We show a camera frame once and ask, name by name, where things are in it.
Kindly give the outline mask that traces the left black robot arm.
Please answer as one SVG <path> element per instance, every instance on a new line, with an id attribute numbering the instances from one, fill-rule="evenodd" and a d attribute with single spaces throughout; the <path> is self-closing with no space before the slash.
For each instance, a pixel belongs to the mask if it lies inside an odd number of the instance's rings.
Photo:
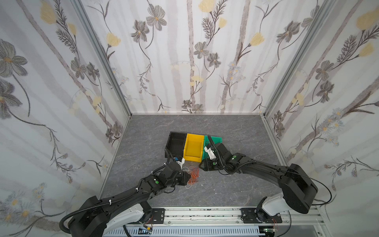
<path id="1" fill-rule="evenodd" d="M 80 209 L 60 220 L 60 230 L 73 237 L 101 237 L 111 220 L 135 205 L 142 207 L 142 216 L 132 223 L 149 220 L 152 209 L 148 200 L 168 193 L 168 188 L 186 186 L 190 179 L 190 174 L 182 170 L 185 159 L 173 156 L 168 149 L 165 153 L 166 163 L 141 178 L 135 187 L 108 198 L 88 198 Z"/>

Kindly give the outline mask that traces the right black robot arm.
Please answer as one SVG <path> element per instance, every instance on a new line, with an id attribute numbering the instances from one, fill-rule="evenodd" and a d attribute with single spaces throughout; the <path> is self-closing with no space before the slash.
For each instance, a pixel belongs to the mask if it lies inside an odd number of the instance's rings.
<path id="1" fill-rule="evenodd" d="M 318 180 L 308 176 L 297 164 L 279 166 L 253 159 L 242 153 L 231 153 L 223 143 L 214 143 L 211 136 L 204 150 L 208 158 L 200 163 L 204 171 L 219 171 L 222 175 L 248 174 L 268 181 L 281 189 L 271 197 L 264 197 L 256 206 L 253 218 L 265 223 L 277 214 L 293 210 L 307 214 L 317 206 Z"/>

